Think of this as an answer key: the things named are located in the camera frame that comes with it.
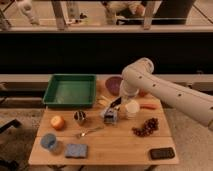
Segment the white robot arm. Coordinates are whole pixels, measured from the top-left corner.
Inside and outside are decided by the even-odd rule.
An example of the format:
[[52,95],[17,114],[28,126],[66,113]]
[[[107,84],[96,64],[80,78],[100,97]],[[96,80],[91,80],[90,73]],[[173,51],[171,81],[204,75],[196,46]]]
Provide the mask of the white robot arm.
[[154,64],[148,58],[126,66],[122,70],[120,96],[130,99],[142,89],[213,131],[213,96],[160,79],[153,71]]

